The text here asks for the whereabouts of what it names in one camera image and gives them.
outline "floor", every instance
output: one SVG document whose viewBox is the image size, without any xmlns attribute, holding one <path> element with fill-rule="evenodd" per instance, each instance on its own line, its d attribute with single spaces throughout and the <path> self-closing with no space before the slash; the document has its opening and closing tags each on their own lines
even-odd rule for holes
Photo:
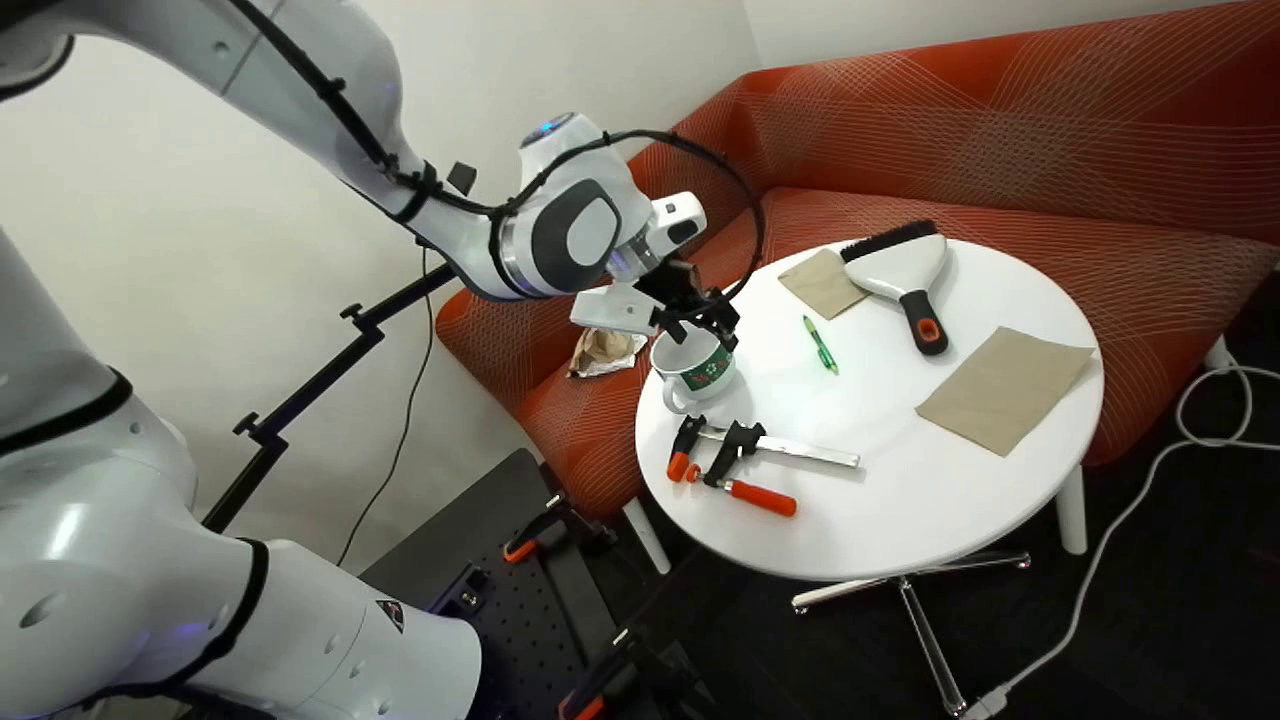
<svg viewBox="0 0 1280 720">
<path fill-rule="evenodd" d="M 1244 366 L 1280 370 L 1275 316 L 1280 281 L 1257 296 L 1227 350 Z M 1189 403 L 1196 433 L 1233 433 L 1237 419 L 1237 377 L 1203 385 Z M 1275 379 L 1257 379 L 1246 435 L 1280 443 Z M 1093 548 L 1173 442 L 1177 426 L 1162 419 L 1124 466 L 1089 473 Z M 674 529 L 662 529 L 662 536 L 681 555 L 666 584 L 644 582 L 644 555 L 627 540 L 590 551 L 590 568 L 621 622 L 690 658 L 696 679 L 689 683 L 713 693 L 713 717 L 948 717 L 892 588 L 837 600 L 800 622 L 789 609 L 800 584 L 739 574 Z M 1004 683 L 1064 636 L 1093 559 L 1060 551 L 1051 511 L 1004 546 L 1031 548 L 1031 568 L 914 582 L 969 699 Z M 1275 609 L 1280 455 L 1177 452 L 1106 546 L 1074 641 L 1009 698 L 1004 717 L 1280 717 L 1280 693 L 1273 687 L 1280 679 Z"/>
</svg>

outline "round white table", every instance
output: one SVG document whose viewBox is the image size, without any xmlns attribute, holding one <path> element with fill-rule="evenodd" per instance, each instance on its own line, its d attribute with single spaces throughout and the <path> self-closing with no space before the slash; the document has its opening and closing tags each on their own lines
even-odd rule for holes
<svg viewBox="0 0 1280 720">
<path fill-rule="evenodd" d="M 971 555 L 1049 499 L 1060 505 L 1064 548 L 1082 551 L 1079 455 L 1103 403 L 1101 356 L 1082 379 L 1009 452 L 995 455 L 919 419 L 914 403 L 995 329 L 1094 353 L 1093 325 L 1072 296 L 1016 255 L 948 241 L 933 309 L 951 350 L 919 356 L 899 305 L 860 300 L 820 322 L 778 286 L 794 252 L 739 292 L 737 370 L 742 385 L 707 408 L 713 419 L 758 419 L 768 435 L 860 455 L 856 473 L 789 455 L 748 455 L 733 477 L 794 496 L 794 515 L 770 515 L 707 483 L 672 483 L 666 452 L 681 427 L 647 377 L 636 408 L 636 455 L 652 499 L 704 548 L 789 582 L 884 582 Z M 813 316 L 839 374 L 820 370 L 804 333 Z"/>
</svg>

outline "marker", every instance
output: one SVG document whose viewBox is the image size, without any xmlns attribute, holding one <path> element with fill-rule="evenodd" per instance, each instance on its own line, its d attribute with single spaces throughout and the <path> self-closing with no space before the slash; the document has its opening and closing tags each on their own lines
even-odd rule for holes
<svg viewBox="0 0 1280 720">
<path fill-rule="evenodd" d="M 804 322 L 804 333 L 809 333 L 813 344 L 816 344 L 816 362 L 820 362 L 831 377 L 839 377 L 839 366 L 837 366 L 828 341 L 816 333 L 816 325 L 813 325 L 809 316 L 800 316 L 800 322 Z"/>
</svg>

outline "white wall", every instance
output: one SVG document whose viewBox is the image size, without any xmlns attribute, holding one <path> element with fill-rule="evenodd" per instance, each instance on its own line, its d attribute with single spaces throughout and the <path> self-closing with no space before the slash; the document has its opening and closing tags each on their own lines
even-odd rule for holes
<svg viewBox="0 0 1280 720">
<path fill-rule="evenodd" d="M 739 0 L 368 0 L 405 58 L 409 139 L 514 194 L 525 128 L 584 109 L 666 125 L 755 63 Z M 203 467 L 201 509 L 249 462 L 226 427 L 352 341 L 337 314 L 415 275 L 415 252 L 312 161 L 146 58 L 86 39 L 48 89 L 0 109 L 0 225 L 86 344 L 172 416 Z M 330 555 L 383 477 L 423 314 L 324 397 L 237 532 Z M 364 568 L 521 427 L 434 353 L 401 479 L 356 546 Z"/>
<path fill-rule="evenodd" d="M 1213 0 L 742 0 L 758 63 L 804 63 Z"/>
</svg>

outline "white cable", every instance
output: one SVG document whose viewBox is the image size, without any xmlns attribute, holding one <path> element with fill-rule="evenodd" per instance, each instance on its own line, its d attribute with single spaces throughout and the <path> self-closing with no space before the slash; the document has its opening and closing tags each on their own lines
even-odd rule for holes
<svg viewBox="0 0 1280 720">
<path fill-rule="evenodd" d="M 1155 488 L 1155 477 L 1158 477 L 1158 466 L 1173 455 L 1173 452 L 1185 452 L 1185 450 L 1251 450 L 1251 452 L 1280 452 L 1280 443 L 1258 443 L 1258 442 L 1244 442 L 1246 426 L 1251 426 L 1251 385 L 1246 377 L 1262 377 L 1262 379 L 1280 379 L 1280 374 L 1269 374 L 1269 370 L 1251 370 L 1251 366 L 1237 366 L 1233 370 L 1239 377 L 1239 387 L 1244 387 L 1244 414 L 1239 414 L 1239 426 L 1233 435 L 1196 435 L 1185 419 L 1185 408 L 1189 399 L 1196 397 L 1196 387 L 1213 377 L 1223 377 L 1223 374 L 1201 374 L 1177 399 L 1177 433 L 1178 442 L 1173 442 L 1148 467 L 1145 477 L 1145 488 L 1124 505 L 1124 511 L 1106 526 L 1106 532 L 1101 536 L 1093 559 L 1089 559 L 1089 574 L 1074 588 L 1074 605 L 1072 605 L 1072 622 L 1069 622 L 1069 634 L 1044 654 L 1036 658 L 1026 669 L 1018 669 L 1016 675 L 1009 675 L 1004 683 L 995 683 L 989 698 L 979 698 L 976 704 L 969 704 L 963 720 L 989 720 L 989 717 L 998 717 L 1009 707 L 1009 698 L 1016 683 L 1025 683 L 1031 671 L 1038 671 L 1044 665 L 1051 665 L 1072 641 L 1074 641 L 1074 630 L 1079 630 L 1079 617 L 1082 617 L 1082 600 L 1089 600 L 1089 588 L 1093 588 L 1093 577 L 1112 546 L 1112 536 L 1121 532 L 1121 526 L 1148 499 L 1148 493 Z"/>
</svg>

